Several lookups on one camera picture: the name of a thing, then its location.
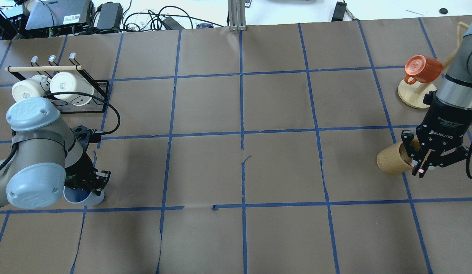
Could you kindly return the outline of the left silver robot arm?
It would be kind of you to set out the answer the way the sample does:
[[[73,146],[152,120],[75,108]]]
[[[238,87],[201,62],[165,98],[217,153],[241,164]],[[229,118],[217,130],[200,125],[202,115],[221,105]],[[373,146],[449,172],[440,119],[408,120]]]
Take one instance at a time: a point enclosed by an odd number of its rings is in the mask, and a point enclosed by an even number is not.
[[[88,156],[90,143],[104,132],[70,128],[46,98],[13,104],[6,113],[13,133],[10,154],[0,160],[0,208],[46,208],[64,198],[71,204],[96,206],[104,201],[111,173],[97,170]]]

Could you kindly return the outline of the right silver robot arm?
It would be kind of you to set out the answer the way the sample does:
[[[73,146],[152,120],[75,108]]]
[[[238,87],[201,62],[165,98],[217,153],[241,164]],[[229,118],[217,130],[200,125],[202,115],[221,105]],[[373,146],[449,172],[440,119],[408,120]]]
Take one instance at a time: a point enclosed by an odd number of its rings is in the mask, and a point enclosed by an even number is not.
[[[403,130],[401,140],[412,159],[413,176],[422,178],[429,168],[465,160],[466,175],[472,179],[472,142],[463,145],[472,124],[472,23],[446,64],[441,86],[423,97],[428,107],[423,121],[415,130]]]

